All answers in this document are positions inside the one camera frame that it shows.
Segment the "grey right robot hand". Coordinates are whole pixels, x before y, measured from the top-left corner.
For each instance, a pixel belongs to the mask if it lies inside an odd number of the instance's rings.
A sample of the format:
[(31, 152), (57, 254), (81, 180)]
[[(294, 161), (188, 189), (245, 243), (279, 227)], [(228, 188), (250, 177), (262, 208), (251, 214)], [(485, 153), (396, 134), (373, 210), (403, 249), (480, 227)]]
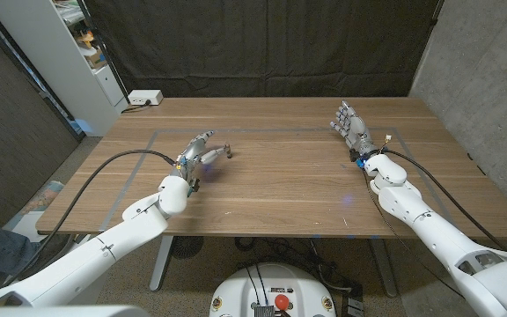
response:
[(378, 147), (371, 139), (371, 133), (355, 109), (343, 100), (335, 113), (335, 120), (330, 122), (349, 148), (349, 159), (364, 169), (364, 164), (378, 153)]

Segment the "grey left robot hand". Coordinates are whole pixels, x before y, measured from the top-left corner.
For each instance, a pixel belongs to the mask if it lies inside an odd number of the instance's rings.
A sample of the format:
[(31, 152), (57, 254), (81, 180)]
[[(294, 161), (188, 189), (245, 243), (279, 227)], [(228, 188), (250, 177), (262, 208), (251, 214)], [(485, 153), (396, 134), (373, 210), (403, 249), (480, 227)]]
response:
[(194, 137), (173, 164), (170, 175), (178, 176), (187, 182), (189, 195), (198, 191), (200, 181), (193, 176), (193, 172), (199, 165), (209, 165), (221, 155), (225, 155), (228, 159), (232, 158), (229, 144), (211, 149), (207, 148), (207, 142), (214, 134), (214, 130), (208, 130)]

